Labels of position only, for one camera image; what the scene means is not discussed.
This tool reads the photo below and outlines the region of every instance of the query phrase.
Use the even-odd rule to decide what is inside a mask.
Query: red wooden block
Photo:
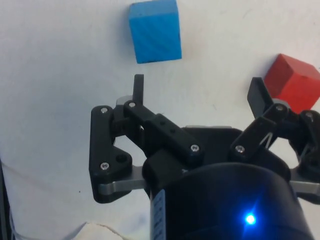
[[[299,114],[320,97],[320,73],[303,61],[279,54],[264,79],[272,98],[286,101]]]

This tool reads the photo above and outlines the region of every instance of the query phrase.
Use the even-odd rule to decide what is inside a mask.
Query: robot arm
[[[145,189],[151,214],[162,216],[153,218],[154,240],[313,239],[297,196],[320,204],[319,113],[274,103],[254,77],[247,99],[255,120],[247,129],[180,128],[143,106],[143,85],[136,75],[132,96],[91,112],[89,172],[98,203]],[[142,167],[114,146],[124,135],[145,153]],[[295,169],[268,150],[277,138],[295,150]],[[253,222],[259,227],[248,228]]]

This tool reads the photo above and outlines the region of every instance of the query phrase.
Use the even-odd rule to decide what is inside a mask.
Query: black cylindrical housing
[[[314,239],[290,184],[250,164],[198,168],[151,199],[152,240]]]

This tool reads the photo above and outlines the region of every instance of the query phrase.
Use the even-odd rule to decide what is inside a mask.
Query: white backdrop
[[[91,109],[131,94],[134,74],[145,74],[145,105],[179,126],[244,129],[251,78],[278,53],[320,68],[318,0],[178,0],[183,59],[142,65],[132,2],[0,0],[0,156],[20,234],[63,240],[95,222],[149,238],[145,193],[95,203],[88,171]],[[117,145],[143,163],[132,143]],[[273,150],[296,164],[285,141]],[[301,202],[320,240],[320,206]]]

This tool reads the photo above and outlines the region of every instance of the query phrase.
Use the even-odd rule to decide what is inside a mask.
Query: blue wooden block
[[[129,24],[138,64],[182,58],[176,0],[132,4]]]

